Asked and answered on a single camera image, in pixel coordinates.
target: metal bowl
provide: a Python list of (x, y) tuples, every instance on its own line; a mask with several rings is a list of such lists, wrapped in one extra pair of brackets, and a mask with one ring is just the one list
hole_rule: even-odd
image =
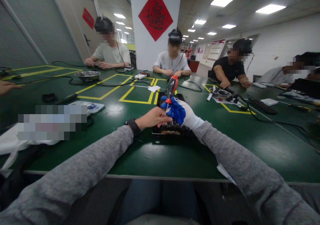
[(216, 89), (215, 91), (213, 91), (213, 88), (209, 88), (209, 90), (213, 94), (212, 95), (213, 98), (220, 99), (220, 100), (225, 100), (232, 95), (230, 92), (223, 89), (219, 89), (219, 88)]
[(74, 75), (79, 77), (83, 81), (94, 81), (99, 79), (101, 73), (98, 71), (80, 71)]

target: door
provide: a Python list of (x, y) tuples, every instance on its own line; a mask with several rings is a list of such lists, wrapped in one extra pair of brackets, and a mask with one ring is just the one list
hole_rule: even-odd
[(96, 30), (91, 28), (87, 22), (82, 18), (84, 8), (89, 12), (89, 14), (96, 20), (98, 14), (94, 4), (94, 0), (71, 0), (75, 15), (79, 21), (79, 25), (82, 30), (82, 35), (86, 39), (86, 45), (89, 48), (90, 55), (93, 55), (96, 48), (103, 43), (102, 36), (96, 32)]

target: ceiling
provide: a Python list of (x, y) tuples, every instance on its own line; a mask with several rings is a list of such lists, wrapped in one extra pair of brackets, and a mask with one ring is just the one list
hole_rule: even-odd
[[(98, 0), (100, 12), (111, 18), (113, 22), (121, 21), (125, 26), (133, 28), (130, 0)], [(185, 42), (198, 40), (204, 43), (226, 36), (240, 34), (245, 31), (274, 25), (320, 12), (320, 0), (233, 0), (226, 7), (210, 5), (213, 0), (180, 0), (178, 27), (183, 35), (189, 35)], [(255, 11), (268, 5), (286, 6), (285, 9), (272, 14), (260, 14)], [(120, 19), (113, 13), (123, 14), (126, 19)], [(195, 32), (188, 32), (197, 20), (206, 20), (204, 25), (195, 24)], [(235, 28), (225, 29), (226, 24), (236, 25)], [(116, 28), (126, 30), (123, 25), (115, 24)]]

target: white t-shirt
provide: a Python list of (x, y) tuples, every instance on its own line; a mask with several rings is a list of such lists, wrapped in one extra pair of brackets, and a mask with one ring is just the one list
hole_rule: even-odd
[(283, 67), (279, 66), (267, 71), (259, 80), (258, 83), (265, 82), (269, 84), (279, 85), (282, 83), (294, 83), (293, 74), (283, 74)]
[(157, 66), (164, 70), (172, 70), (173, 73), (179, 70), (190, 70), (187, 62), (186, 56), (184, 56), (182, 53), (179, 53), (178, 56), (171, 60), (169, 57), (169, 51), (161, 52), (158, 55), (158, 59), (156, 63), (153, 66)]
[(130, 53), (128, 48), (122, 43), (118, 43), (118, 46), (119, 46), (119, 50), (117, 46), (112, 48), (108, 46), (107, 43), (103, 43), (100, 46), (98, 46), (93, 56), (98, 58), (100, 61), (104, 61), (107, 63), (115, 64), (115, 63), (128, 62), (131, 65)]

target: wristwatch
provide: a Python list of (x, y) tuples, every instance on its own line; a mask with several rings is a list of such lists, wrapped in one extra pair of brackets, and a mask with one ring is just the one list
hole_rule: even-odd
[(134, 120), (135, 118), (131, 118), (130, 120), (126, 121), (124, 124), (128, 125), (132, 129), (133, 134), (136, 136), (141, 132), (141, 130)]

